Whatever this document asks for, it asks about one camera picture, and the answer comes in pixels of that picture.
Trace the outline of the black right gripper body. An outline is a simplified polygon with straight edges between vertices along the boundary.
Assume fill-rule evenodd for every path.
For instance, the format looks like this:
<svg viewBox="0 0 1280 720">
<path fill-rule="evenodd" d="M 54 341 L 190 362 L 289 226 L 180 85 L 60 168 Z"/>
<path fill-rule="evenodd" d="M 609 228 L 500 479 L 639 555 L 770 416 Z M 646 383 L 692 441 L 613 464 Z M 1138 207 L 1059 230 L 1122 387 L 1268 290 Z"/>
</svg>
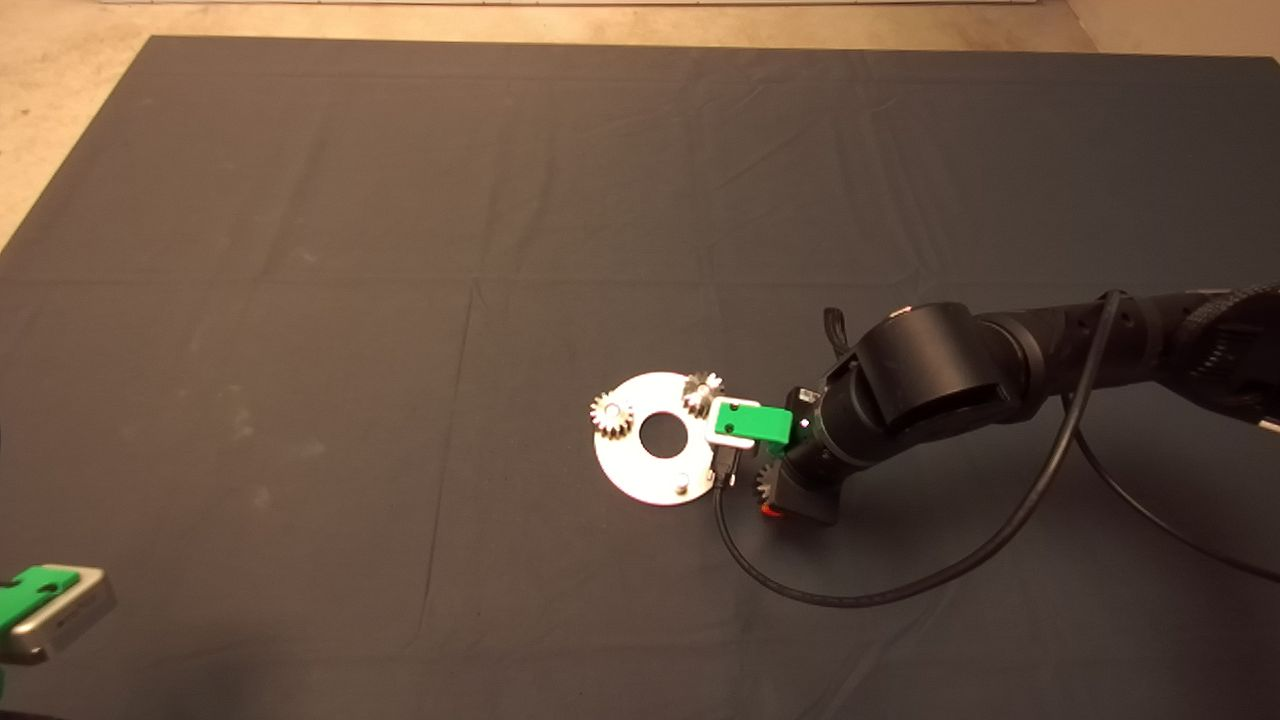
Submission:
<svg viewBox="0 0 1280 720">
<path fill-rule="evenodd" d="M 783 460 L 765 466 L 765 503 L 782 511 L 782 518 L 801 519 L 832 527 L 840 519 L 841 493 L 847 479 L 842 464 L 796 468 Z"/>
</svg>

